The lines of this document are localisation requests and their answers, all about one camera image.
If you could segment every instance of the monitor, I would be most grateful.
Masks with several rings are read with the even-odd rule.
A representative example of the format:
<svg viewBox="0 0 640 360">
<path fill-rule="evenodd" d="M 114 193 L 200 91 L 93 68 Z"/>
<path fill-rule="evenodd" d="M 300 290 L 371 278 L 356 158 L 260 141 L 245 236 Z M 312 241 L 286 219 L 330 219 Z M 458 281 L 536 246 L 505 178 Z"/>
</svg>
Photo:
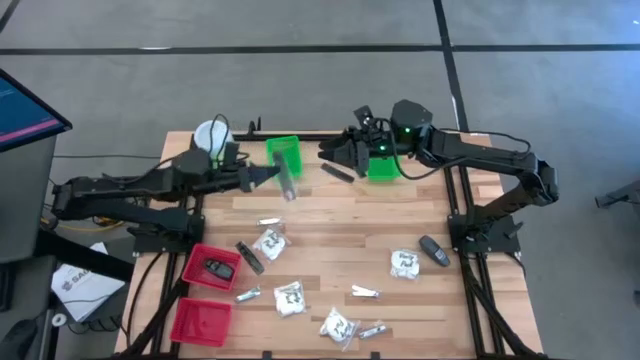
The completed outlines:
<svg viewBox="0 0 640 360">
<path fill-rule="evenodd" d="M 0 69 L 0 152 L 71 128 L 69 120 Z"/>
</svg>

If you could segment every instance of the red plastic container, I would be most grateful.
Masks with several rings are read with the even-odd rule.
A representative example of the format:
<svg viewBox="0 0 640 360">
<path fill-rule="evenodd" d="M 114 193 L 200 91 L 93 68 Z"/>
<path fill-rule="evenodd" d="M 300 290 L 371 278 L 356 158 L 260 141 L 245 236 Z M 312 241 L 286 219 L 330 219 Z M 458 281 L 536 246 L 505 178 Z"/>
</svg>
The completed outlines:
<svg viewBox="0 0 640 360">
<path fill-rule="evenodd" d="M 182 298 L 169 337 L 176 342 L 220 347 L 227 339 L 230 322 L 231 305 Z"/>
<path fill-rule="evenodd" d="M 225 281 L 214 276 L 204 267 L 207 259 L 222 261 L 233 268 L 233 276 L 231 281 Z M 189 262 L 182 274 L 182 279 L 186 282 L 209 286 L 215 289 L 230 291 L 236 282 L 236 276 L 240 270 L 241 256 L 238 253 L 222 250 L 213 246 L 196 244 L 191 251 Z"/>
</svg>

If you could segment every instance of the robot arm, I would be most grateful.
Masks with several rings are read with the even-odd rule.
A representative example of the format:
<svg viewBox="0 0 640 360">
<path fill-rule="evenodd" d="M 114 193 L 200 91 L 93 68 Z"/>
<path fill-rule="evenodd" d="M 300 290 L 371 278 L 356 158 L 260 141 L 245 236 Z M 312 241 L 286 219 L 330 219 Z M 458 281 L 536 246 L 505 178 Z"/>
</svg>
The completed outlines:
<svg viewBox="0 0 640 360">
<path fill-rule="evenodd" d="M 168 167 L 149 170 L 140 176 L 101 178 L 77 177 L 53 189 L 52 213 L 60 220 L 81 220 L 104 216 L 139 224 L 151 224 L 162 230 L 189 233 L 192 216 L 182 208 L 155 210 L 136 206 L 123 199 L 149 196 L 155 200 L 176 202 L 186 195 L 205 195 L 232 189 L 251 192 L 280 169 L 274 166 L 247 165 L 236 161 L 237 146 L 228 145 L 225 159 L 217 169 L 209 154 L 200 149 L 187 150 L 171 160 Z"/>
<path fill-rule="evenodd" d="M 433 115 L 420 104 L 402 100 L 394 105 L 390 119 L 375 118 L 367 106 L 354 113 L 360 128 L 349 127 L 340 137 L 322 142 L 320 158 L 354 169 L 361 177 L 369 169 L 370 158 L 402 155 L 431 168 L 460 165 L 516 176 L 518 186 L 474 209 L 471 223 L 476 226 L 527 205 L 545 206 L 558 200 L 556 171 L 535 154 L 465 143 L 458 134 L 436 129 L 431 124 Z"/>
</svg>

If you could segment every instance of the gray floor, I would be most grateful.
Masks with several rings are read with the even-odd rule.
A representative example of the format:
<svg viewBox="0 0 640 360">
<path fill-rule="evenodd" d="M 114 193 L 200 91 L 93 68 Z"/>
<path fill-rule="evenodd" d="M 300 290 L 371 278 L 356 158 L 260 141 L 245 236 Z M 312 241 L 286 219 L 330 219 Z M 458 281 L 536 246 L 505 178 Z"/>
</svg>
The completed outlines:
<svg viewBox="0 0 640 360">
<path fill-rule="evenodd" d="M 635 1 L 444 3 L 456 45 L 640 42 Z M 0 11 L 6 4 L 0 0 Z M 358 42 L 437 44 L 432 2 L 22 0 L 0 34 L 4 48 Z M 455 60 L 470 127 L 527 138 L 559 171 L 561 200 L 517 215 L 525 221 L 527 282 L 546 352 L 637 358 L 640 310 L 632 292 L 640 289 L 640 222 L 630 205 L 600 210 L 593 196 L 640 179 L 640 52 L 466 53 Z M 4 56 L 0 67 L 74 123 L 59 137 L 60 154 L 159 154 L 167 131 L 194 129 L 217 112 L 235 129 L 258 116 L 272 130 L 340 129 L 353 123 L 356 107 L 388 115 L 401 98 L 422 102 L 436 126 L 455 126 L 437 52 Z M 59 159 L 51 176 L 62 182 L 151 164 Z M 114 339 L 65 332 L 57 358 L 106 356 Z"/>
</svg>

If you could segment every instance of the wooden table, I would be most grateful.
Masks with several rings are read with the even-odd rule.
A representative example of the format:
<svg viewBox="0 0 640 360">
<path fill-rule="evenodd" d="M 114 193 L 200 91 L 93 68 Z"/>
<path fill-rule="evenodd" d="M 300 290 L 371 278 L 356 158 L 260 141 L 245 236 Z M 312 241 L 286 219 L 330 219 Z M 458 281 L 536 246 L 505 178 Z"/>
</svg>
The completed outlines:
<svg viewBox="0 0 640 360">
<path fill-rule="evenodd" d="M 190 136 L 190 132 L 170 132 L 163 158 L 187 150 Z M 490 146 L 488 137 L 466 137 L 465 141 Z M 267 163 L 263 142 L 242 142 L 240 149 L 251 155 L 251 161 Z M 283 217 L 292 245 L 275 262 L 266 264 L 266 271 L 259 277 L 244 266 L 231 293 L 191 286 L 190 297 L 231 304 L 237 294 L 257 285 L 262 295 L 234 305 L 224 347 L 182 344 L 180 357 L 259 358 L 262 351 L 271 350 L 276 358 L 368 358 L 372 351 L 379 351 L 383 359 L 475 358 L 460 263 L 451 250 L 445 223 L 450 208 L 442 172 L 420 181 L 401 178 L 393 183 L 371 184 L 365 179 L 347 184 L 320 169 L 323 161 L 316 156 L 317 149 L 315 142 L 301 142 L 304 176 L 297 182 L 296 201 L 286 203 L 275 181 L 249 194 L 236 190 L 205 198 L 205 244 L 226 249 L 234 249 L 238 241 L 253 244 L 263 231 L 256 227 L 256 220 Z M 409 174 L 426 171 L 415 161 L 404 159 L 402 163 Z M 453 173 L 458 203 L 464 211 L 458 171 Z M 502 194 L 497 174 L 469 169 L 469 175 L 477 204 Z M 405 248 L 419 252 L 417 240 L 424 234 L 445 249 L 451 266 L 442 268 L 421 254 L 417 281 L 391 277 L 391 251 Z M 136 289 L 153 256 L 138 258 L 131 289 Z M 143 286 L 133 319 L 133 337 L 157 308 L 166 257 L 156 263 Z M 521 339 L 541 351 L 522 270 L 502 255 L 490 255 L 488 264 L 497 307 Z M 295 280 L 303 283 L 307 312 L 281 319 L 275 310 L 273 288 Z M 352 297 L 353 284 L 377 289 L 381 298 Z M 349 349 L 341 352 L 329 338 L 318 335 L 334 306 L 363 325 L 383 320 L 392 330 L 363 341 L 354 339 Z M 490 351 L 488 322 L 483 310 L 480 315 Z M 172 310 L 165 327 L 164 351 L 170 346 L 173 318 Z M 122 350 L 124 343 L 120 334 L 116 350 Z"/>
</svg>

